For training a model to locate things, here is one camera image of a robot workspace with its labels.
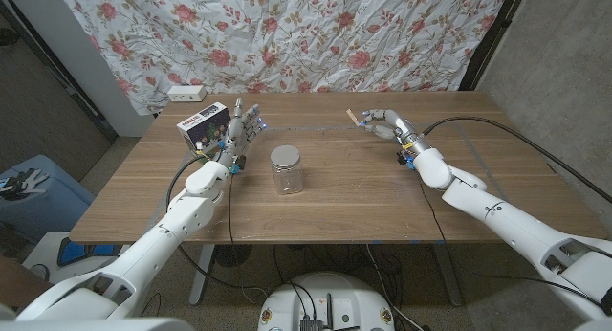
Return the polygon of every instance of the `clear plastic jar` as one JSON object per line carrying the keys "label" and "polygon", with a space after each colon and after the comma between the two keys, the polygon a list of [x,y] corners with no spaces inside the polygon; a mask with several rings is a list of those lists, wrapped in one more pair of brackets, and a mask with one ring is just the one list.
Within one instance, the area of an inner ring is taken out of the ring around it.
{"label": "clear plastic jar", "polygon": [[281,145],[272,151],[270,160],[276,192],[289,194],[302,191],[302,164],[297,148]]}

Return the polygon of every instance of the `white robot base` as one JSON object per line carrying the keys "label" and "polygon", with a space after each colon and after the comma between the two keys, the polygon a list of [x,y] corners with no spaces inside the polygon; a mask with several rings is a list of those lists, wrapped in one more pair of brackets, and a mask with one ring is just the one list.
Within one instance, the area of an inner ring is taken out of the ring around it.
{"label": "white robot base", "polygon": [[[299,286],[310,293],[312,300]],[[313,320],[313,304],[317,320]],[[349,275],[317,272],[296,277],[276,289],[261,308],[257,329],[391,331],[394,325],[388,303],[372,287]]]}

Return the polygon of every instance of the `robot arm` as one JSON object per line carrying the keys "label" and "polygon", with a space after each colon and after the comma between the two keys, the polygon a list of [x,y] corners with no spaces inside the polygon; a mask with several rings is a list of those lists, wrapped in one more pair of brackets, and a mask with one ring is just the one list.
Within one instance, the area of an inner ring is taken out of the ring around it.
{"label": "robot arm", "polygon": [[19,316],[21,320],[104,320],[132,317],[144,294],[176,248],[205,226],[223,198],[221,188],[237,172],[259,125],[257,105],[242,115],[238,99],[224,147],[214,160],[191,174],[166,215],[110,265],[59,282]]}
{"label": "robot arm", "polygon": [[[398,154],[414,164],[424,183],[446,191],[442,196],[444,201],[485,223],[523,255],[544,279],[580,291],[601,305],[553,287],[555,294],[570,308],[586,320],[612,315],[612,242],[559,232],[487,193],[487,185],[482,180],[447,165],[442,154],[393,110],[370,110],[363,114],[366,116],[361,123],[364,130],[384,139],[395,138],[402,146]],[[395,129],[368,125],[371,121],[386,121]]]}

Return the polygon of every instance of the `white power strip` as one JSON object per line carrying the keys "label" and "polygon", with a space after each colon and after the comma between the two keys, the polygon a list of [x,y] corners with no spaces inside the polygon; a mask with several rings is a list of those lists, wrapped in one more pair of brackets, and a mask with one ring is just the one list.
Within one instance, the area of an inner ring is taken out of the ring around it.
{"label": "white power strip", "polygon": [[204,86],[172,86],[168,91],[170,101],[202,101],[206,95]]}

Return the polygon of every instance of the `small box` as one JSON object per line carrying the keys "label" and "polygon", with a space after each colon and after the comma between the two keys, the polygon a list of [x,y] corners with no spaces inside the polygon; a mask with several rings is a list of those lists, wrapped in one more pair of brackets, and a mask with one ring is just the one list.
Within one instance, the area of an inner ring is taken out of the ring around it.
{"label": "small box", "polygon": [[215,102],[176,126],[193,152],[200,141],[202,151],[213,154],[219,150],[219,141],[225,137],[229,123],[230,111],[221,102]]}
{"label": "small box", "polygon": [[168,91],[170,101],[202,101],[207,95],[204,86],[172,86]]}

